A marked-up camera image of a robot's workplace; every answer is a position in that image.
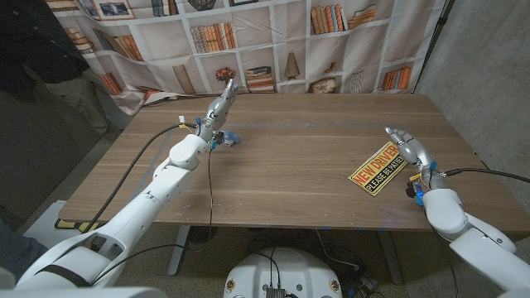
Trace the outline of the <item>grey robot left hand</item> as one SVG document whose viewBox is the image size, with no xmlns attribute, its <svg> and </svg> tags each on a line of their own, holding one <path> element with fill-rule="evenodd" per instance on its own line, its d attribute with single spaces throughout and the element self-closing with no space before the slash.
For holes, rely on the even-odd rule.
<svg viewBox="0 0 530 298">
<path fill-rule="evenodd" d="M 229 109 L 237 96 L 237 85 L 229 79 L 224 92 L 207 108 L 205 117 L 195 130 L 195 135 L 209 142 L 226 122 Z"/>
</svg>

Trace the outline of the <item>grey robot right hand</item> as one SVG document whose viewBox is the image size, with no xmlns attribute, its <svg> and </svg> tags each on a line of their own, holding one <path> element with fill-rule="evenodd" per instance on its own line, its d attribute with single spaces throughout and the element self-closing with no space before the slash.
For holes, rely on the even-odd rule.
<svg viewBox="0 0 530 298">
<path fill-rule="evenodd" d="M 436 170 L 432 154 L 408 132 L 390 127 L 385 128 L 391 142 L 397 146 L 401 158 L 413 164 L 417 172 L 422 174 L 424 184 L 430 190 L 447 189 L 444 177 Z"/>
</svg>

